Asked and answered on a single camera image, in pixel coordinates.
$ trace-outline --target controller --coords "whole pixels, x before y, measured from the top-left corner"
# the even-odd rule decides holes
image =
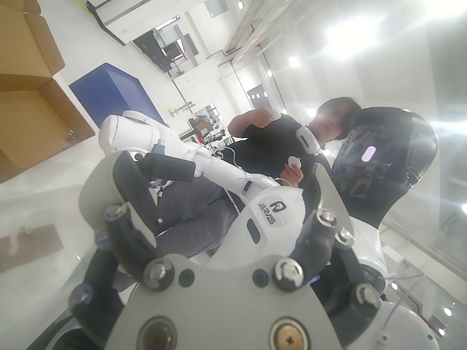
[[[282,116],[281,113],[276,109],[270,108],[267,111],[269,112],[269,118],[271,119],[271,121],[279,120]]]
[[[289,158],[287,159],[287,163],[289,165],[290,168],[293,169],[292,165],[296,165],[298,168],[302,168],[302,162],[300,162],[300,160],[298,158],[296,158],[295,156],[289,156]]]

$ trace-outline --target blue cabinet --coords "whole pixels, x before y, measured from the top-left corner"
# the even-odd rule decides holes
[[[108,115],[137,110],[165,124],[140,81],[105,63],[70,85],[73,93],[100,128]]]

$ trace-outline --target white floor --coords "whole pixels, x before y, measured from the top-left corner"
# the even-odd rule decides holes
[[[67,85],[102,63],[137,77],[162,117],[177,132],[187,126],[165,108],[183,104],[172,82],[131,45],[122,47],[103,32],[95,19],[71,0],[38,0],[65,68],[57,79]],[[67,91],[75,105],[83,108]],[[3,349],[24,349],[67,304],[60,292],[93,235],[80,216],[77,197],[89,173],[103,157],[97,137],[88,139],[0,185],[0,237],[15,235],[22,226],[55,224],[63,250],[0,273],[0,343]]]

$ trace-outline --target gray pants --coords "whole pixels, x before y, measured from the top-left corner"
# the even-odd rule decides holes
[[[165,188],[157,208],[163,215],[159,227],[168,230],[156,238],[157,255],[178,253],[190,258],[217,247],[237,217],[223,192],[203,176]]]

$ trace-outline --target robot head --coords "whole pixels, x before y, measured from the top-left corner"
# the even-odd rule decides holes
[[[436,135],[421,116],[400,108],[365,108],[337,154],[331,179],[350,216],[378,228],[436,152]]]

